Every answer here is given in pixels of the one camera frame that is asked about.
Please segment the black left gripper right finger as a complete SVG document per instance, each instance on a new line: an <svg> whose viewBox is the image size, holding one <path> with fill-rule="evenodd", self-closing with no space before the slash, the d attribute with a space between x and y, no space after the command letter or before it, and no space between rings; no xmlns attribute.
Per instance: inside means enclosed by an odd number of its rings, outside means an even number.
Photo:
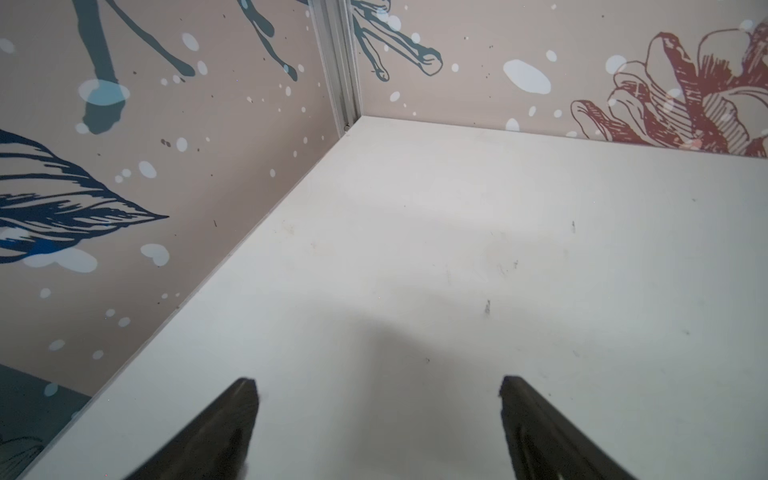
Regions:
<svg viewBox="0 0 768 480"><path fill-rule="evenodd" d="M633 478L522 377L506 376L499 397L517 479Z"/></svg>

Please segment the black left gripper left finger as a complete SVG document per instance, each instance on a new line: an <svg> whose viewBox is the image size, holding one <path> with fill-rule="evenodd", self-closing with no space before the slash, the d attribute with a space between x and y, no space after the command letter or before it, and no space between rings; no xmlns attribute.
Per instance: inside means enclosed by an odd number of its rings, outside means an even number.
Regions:
<svg viewBox="0 0 768 480"><path fill-rule="evenodd" d="M242 479L258 410L256 381L237 379L127 478Z"/></svg>

